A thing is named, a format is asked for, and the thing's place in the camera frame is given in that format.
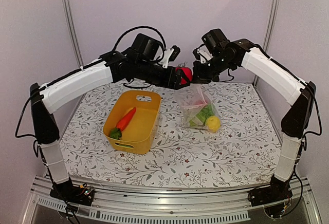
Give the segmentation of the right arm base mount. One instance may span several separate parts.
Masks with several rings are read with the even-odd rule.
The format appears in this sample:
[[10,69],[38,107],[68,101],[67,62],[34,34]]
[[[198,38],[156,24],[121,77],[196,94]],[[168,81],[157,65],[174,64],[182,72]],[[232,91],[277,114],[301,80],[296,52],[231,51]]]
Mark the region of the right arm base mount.
[[247,199],[253,207],[265,206],[265,214],[273,219],[281,218],[292,203],[290,185],[273,184],[267,187],[257,187],[248,192]]

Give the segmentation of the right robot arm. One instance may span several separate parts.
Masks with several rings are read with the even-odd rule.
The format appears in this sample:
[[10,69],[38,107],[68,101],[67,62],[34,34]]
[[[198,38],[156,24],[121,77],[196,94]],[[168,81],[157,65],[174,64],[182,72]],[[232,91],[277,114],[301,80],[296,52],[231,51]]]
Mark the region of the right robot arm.
[[283,183],[293,175],[302,139],[312,113],[316,86],[294,75],[271,58],[260,45],[248,39],[230,41],[220,29],[210,30],[202,36],[202,45],[193,50],[193,81],[210,83],[219,81],[220,73],[243,67],[275,89],[290,105],[282,118],[283,141],[277,168],[266,189],[269,201],[277,201],[286,192]]

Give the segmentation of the red toy tomato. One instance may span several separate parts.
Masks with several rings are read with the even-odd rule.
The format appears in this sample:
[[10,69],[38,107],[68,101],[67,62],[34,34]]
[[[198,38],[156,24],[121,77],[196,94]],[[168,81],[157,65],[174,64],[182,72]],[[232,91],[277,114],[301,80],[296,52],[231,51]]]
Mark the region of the red toy tomato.
[[193,79],[193,72],[192,70],[186,66],[185,63],[181,63],[176,67],[176,70],[181,70],[184,73],[184,76],[181,77],[180,84],[185,85],[190,83]]

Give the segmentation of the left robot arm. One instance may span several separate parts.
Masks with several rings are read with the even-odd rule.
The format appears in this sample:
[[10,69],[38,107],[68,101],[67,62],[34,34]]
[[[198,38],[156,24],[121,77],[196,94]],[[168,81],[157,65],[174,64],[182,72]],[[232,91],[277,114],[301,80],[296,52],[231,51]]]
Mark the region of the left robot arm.
[[167,49],[164,43],[142,33],[137,34],[132,45],[118,52],[116,49],[100,55],[96,60],[49,83],[30,86],[34,137],[40,146],[43,162],[56,187],[65,200],[73,200],[76,188],[72,185],[59,147],[59,129],[53,117],[59,108],[71,100],[100,86],[123,79],[144,80],[146,83],[168,89],[189,86],[191,69],[172,67],[180,49]]

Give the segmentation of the yellow toy lemon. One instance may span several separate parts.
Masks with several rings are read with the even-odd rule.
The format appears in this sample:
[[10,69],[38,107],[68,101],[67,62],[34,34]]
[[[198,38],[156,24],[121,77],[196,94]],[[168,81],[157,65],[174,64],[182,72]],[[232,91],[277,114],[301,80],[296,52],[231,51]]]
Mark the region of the yellow toy lemon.
[[210,131],[212,133],[216,133],[221,127],[221,121],[217,116],[210,116],[206,120],[205,125],[206,125],[208,131]]

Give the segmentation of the yellow plastic basket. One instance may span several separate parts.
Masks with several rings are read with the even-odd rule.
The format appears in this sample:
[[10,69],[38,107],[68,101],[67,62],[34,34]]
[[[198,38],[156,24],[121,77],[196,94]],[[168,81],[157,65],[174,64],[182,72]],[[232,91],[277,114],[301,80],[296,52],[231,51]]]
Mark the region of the yellow plastic basket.
[[[148,153],[158,128],[161,96],[155,92],[129,90],[124,92],[112,108],[103,127],[103,133],[111,146],[119,151],[133,154]],[[120,140],[109,137],[118,121],[133,107],[136,113]],[[115,143],[129,144],[134,148],[116,146]]]

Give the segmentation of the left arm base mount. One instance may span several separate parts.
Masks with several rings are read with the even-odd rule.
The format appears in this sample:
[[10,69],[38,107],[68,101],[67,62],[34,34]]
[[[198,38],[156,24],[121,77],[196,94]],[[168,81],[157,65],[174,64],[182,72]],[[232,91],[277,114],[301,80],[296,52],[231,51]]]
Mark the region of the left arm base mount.
[[52,185],[50,196],[64,202],[91,206],[94,200],[95,189],[86,183],[76,186],[71,181]]

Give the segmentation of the red toy apple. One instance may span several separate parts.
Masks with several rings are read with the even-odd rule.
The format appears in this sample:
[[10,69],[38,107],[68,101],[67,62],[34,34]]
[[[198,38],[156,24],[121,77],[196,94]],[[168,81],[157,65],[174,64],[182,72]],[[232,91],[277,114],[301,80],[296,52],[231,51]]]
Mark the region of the red toy apple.
[[207,101],[198,99],[198,100],[193,100],[191,103],[191,106],[200,106],[200,105],[206,105],[206,104],[208,104]]

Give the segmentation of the green toy cabbage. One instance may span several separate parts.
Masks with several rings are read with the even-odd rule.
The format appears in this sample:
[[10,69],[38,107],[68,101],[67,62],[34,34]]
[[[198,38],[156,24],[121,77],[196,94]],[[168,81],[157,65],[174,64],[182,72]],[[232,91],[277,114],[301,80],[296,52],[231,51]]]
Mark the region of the green toy cabbage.
[[208,104],[206,106],[204,106],[199,113],[196,115],[196,118],[201,122],[201,123],[205,123],[206,120],[211,117],[214,116],[215,112],[213,111],[212,105]]

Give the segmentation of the green toy pear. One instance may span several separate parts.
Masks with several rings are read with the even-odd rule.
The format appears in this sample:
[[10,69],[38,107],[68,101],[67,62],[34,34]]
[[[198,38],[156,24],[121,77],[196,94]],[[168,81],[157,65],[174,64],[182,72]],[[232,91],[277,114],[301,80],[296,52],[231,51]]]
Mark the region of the green toy pear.
[[192,128],[201,128],[204,126],[204,123],[197,116],[194,116],[191,120],[187,122],[187,126]]

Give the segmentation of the clear zip top bag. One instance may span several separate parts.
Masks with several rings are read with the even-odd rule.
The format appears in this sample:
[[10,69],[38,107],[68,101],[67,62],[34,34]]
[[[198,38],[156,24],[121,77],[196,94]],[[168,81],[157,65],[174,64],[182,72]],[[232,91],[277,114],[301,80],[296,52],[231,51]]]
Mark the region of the clear zip top bag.
[[[206,93],[203,91],[202,86],[199,84],[193,84],[188,87],[182,88],[180,90],[177,90],[174,94],[175,100],[178,104],[178,106],[181,109],[182,112],[182,122],[185,127],[187,126],[187,122],[191,120],[194,116],[196,116],[199,111],[206,105],[211,104],[213,111],[215,112],[215,116],[217,116],[219,119],[218,112],[211,101],[211,99],[206,95]],[[200,106],[191,106],[191,103],[193,100],[205,100],[208,104],[206,105],[200,105]],[[194,128],[194,129],[205,129],[208,131],[205,123],[204,126],[201,128]]]

